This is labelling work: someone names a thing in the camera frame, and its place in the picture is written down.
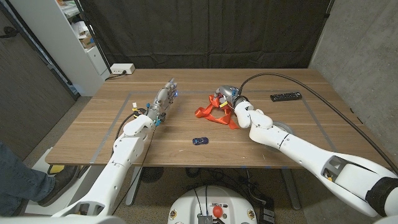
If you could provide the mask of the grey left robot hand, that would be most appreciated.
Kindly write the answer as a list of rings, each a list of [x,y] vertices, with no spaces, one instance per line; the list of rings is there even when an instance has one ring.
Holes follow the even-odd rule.
[[[171,78],[163,88],[159,90],[154,101],[149,105],[146,112],[153,123],[159,124],[165,118],[165,113],[178,96],[177,84]]]

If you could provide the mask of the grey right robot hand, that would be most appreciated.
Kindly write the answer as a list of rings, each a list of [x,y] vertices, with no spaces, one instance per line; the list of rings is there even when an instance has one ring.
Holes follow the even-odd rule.
[[[240,95],[239,89],[234,86],[223,85],[215,90],[214,98],[219,99],[219,103],[227,102],[232,108],[235,108],[238,104],[248,99]]]

